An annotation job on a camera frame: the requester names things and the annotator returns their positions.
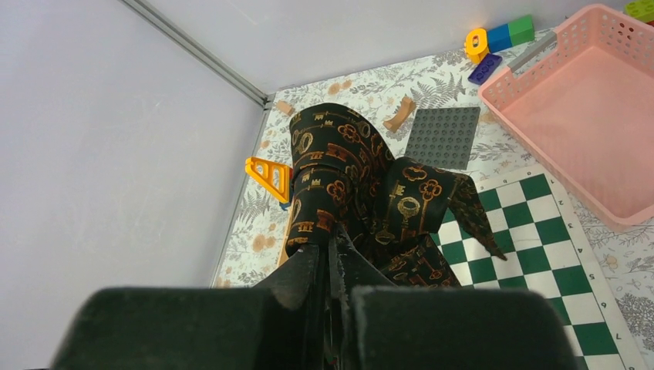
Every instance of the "green lego brick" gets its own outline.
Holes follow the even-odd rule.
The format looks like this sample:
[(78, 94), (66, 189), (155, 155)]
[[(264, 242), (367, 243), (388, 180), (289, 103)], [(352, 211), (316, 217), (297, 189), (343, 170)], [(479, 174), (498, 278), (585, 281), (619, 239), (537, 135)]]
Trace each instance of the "green lego brick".
[(641, 22), (654, 21), (654, 0), (638, 0), (625, 5), (625, 13)]
[(509, 36), (513, 46), (524, 44), (525, 42), (534, 41), (534, 23), (531, 15), (526, 15), (509, 23)]

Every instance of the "basket handle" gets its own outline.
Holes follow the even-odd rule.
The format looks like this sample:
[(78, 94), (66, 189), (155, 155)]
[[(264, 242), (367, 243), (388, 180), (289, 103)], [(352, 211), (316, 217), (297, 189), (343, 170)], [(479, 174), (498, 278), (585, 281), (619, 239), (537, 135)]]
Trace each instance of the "basket handle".
[(513, 59), (508, 67), (512, 72), (517, 71), (520, 67), (524, 66), (532, 58), (538, 55), (538, 53), (545, 50), (549, 45), (556, 41), (556, 33), (548, 32), (540, 40), (531, 44), (526, 50), (522, 52), (516, 59)]

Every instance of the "orange plastic piece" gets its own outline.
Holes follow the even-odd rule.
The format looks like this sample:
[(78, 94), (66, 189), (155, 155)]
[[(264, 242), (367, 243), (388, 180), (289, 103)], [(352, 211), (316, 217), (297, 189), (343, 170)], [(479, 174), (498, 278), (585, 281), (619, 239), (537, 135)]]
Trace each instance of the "orange plastic piece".
[(464, 43), (466, 56), (475, 63), (481, 63), (488, 51), (488, 34), (485, 29), (473, 29), (466, 37)]
[[(278, 186), (275, 186), (274, 182), (275, 170), (279, 174)], [(251, 156), (245, 160), (245, 173), (260, 183), (280, 202), (288, 203), (291, 200), (291, 167)]]

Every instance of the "chessboard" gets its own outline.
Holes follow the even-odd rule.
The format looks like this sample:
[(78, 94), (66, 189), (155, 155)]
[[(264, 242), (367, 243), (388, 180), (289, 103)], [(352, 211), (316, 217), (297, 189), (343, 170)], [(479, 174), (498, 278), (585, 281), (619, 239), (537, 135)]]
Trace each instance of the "chessboard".
[(559, 313), (580, 369), (645, 369), (564, 187), (536, 165), (477, 190), (508, 261), (491, 258), (448, 211), (432, 238), (461, 284), (541, 294)]

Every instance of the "blue lego brick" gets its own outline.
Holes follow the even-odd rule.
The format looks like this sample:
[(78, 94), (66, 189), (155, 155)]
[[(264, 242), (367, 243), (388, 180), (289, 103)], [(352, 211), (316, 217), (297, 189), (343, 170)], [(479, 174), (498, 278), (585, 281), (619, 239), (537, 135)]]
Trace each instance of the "blue lego brick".
[(509, 25), (501, 25), (497, 28), (491, 29), (487, 33), (488, 49), (490, 52), (501, 52), (502, 50), (509, 49), (511, 44), (511, 34), (509, 33)]
[(495, 69), (500, 66), (500, 63), (502, 63), (501, 56), (489, 53), (481, 60), (477, 68), (474, 69), (470, 77), (468, 77), (468, 81), (478, 85), (483, 84), (488, 77), (491, 77)]

